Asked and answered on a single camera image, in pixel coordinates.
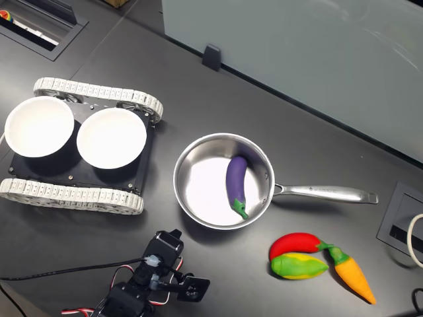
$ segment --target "green pepper stem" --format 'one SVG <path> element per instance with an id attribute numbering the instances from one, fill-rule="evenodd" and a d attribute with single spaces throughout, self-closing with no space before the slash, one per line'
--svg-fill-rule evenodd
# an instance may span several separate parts
<path id="1" fill-rule="evenodd" d="M 331 246 L 329 248 L 330 256 L 332 256 L 333 260 L 335 261 L 335 266 L 341 263 L 344 263 L 346 260 L 350 258 L 348 254 L 342 252 L 340 248 L 337 246 Z"/>
<path id="2" fill-rule="evenodd" d="M 320 244 L 316 245 L 316 247 L 319 249 L 319 251 L 324 249 L 329 249 L 335 245 L 333 244 L 327 244 L 325 241 L 320 240 Z"/>

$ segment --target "orange carrot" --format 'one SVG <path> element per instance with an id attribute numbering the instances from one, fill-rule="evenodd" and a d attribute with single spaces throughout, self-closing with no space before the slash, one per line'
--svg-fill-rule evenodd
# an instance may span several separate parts
<path id="1" fill-rule="evenodd" d="M 329 252 L 335 261 L 335 270 L 341 279 L 343 279 L 354 292 L 365 298 L 370 304 L 375 305 L 376 299 L 357 262 L 336 246 L 330 247 Z"/>

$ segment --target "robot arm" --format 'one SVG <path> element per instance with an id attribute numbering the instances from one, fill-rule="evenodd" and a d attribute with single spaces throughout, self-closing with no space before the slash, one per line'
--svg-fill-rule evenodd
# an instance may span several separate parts
<path id="1" fill-rule="evenodd" d="M 181 234 L 179 230 L 157 232 L 132 278 L 127 283 L 115 285 L 96 307 L 92 317 L 146 317 L 153 314 L 154 306 L 147 299 L 152 291 L 178 293 L 177 300 L 200 302 L 210 280 L 194 277 L 192 273 L 183 275 L 172 269 L 184 248 Z M 178 284 L 160 281 L 171 271 Z"/>

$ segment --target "toy carrot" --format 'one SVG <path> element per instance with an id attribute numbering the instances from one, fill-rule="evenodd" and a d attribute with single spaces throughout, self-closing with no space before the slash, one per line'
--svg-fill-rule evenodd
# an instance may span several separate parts
<path id="1" fill-rule="evenodd" d="M 354 292 L 365 298 L 370 304 L 375 305 L 376 299 L 356 261 L 337 246 L 330 247 L 329 253 L 335 261 L 335 270 L 341 279 Z"/>
<path id="2" fill-rule="evenodd" d="M 270 261 L 276 256 L 281 256 L 287 252 L 307 252 L 314 253 L 327 249 L 333 244 L 326 244 L 316 236 L 303 233 L 294 232 L 281 236 L 270 247 Z"/>
<path id="3" fill-rule="evenodd" d="M 307 254 L 287 253 L 272 260 L 272 271 L 285 279 L 310 279 L 329 266 Z"/>

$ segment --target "toy eggplant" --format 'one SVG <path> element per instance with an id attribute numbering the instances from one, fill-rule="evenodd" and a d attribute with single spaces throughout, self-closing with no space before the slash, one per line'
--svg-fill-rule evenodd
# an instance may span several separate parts
<path id="1" fill-rule="evenodd" d="M 244 179 L 247 172 L 247 161 L 243 157 L 234 157 L 226 171 L 226 191 L 232 210 L 248 219 L 245 213 Z"/>

